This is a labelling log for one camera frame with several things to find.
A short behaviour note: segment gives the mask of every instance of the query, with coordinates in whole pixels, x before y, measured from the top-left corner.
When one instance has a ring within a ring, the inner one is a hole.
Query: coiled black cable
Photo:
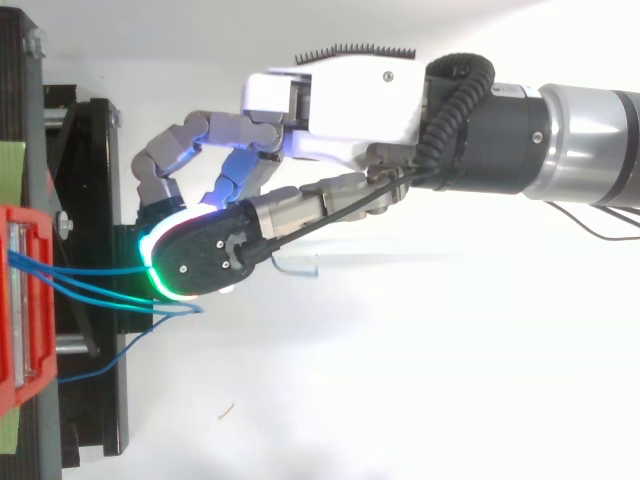
[[[427,76],[450,80],[463,78],[435,117],[427,123],[417,146],[421,167],[440,167],[440,159],[447,145],[457,135],[480,101],[491,91],[495,70],[486,58],[473,53],[454,53],[427,65]]]

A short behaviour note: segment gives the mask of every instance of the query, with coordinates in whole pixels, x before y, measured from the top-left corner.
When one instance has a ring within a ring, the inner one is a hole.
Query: screw
[[[120,110],[111,110],[111,126],[113,128],[122,127],[122,112]]]
[[[36,60],[47,56],[47,34],[41,28],[32,28],[25,39],[25,50]]]
[[[62,240],[69,238],[69,232],[73,230],[73,220],[69,218],[64,210],[59,212],[56,217],[56,230]]]

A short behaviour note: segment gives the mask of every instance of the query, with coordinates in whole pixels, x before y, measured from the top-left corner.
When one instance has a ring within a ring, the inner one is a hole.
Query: black metal frame
[[[45,87],[45,105],[67,109],[59,130],[47,131],[49,170],[61,209],[74,222],[58,239],[54,260],[77,268],[109,268],[139,263],[137,232],[121,226],[117,132],[113,105],[106,99],[61,103],[69,86]],[[92,278],[129,295],[144,296],[144,276]],[[56,332],[80,332],[89,355],[59,355],[62,378],[102,368],[125,346],[125,333],[140,332],[152,316],[85,306],[56,296]],[[120,455],[129,443],[126,363],[94,378],[59,386],[63,467],[80,465],[79,447],[102,445],[105,456]]]
[[[35,28],[21,10],[0,8],[0,141],[25,143],[22,204],[47,211],[41,63],[25,51],[29,32]],[[61,478],[59,426],[54,381],[20,407],[17,453],[0,455],[0,478]]]

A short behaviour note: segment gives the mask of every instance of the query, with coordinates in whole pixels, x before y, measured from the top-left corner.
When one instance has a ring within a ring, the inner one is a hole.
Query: metal rod
[[[66,116],[66,108],[45,108],[44,128],[51,130],[62,128],[62,122],[64,122],[64,117]]]
[[[89,348],[81,334],[64,333],[56,335],[56,353],[58,355],[89,353]]]

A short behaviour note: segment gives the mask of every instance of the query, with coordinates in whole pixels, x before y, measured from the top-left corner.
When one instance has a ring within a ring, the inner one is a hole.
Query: green paper
[[[20,205],[24,142],[0,142],[0,205]]]
[[[0,142],[0,205],[20,205],[24,150],[24,142]],[[0,417],[0,454],[16,453],[19,425],[19,408]]]
[[[12,408],[0,418],[0,455],[14,455],[18,449],[20,408]]]

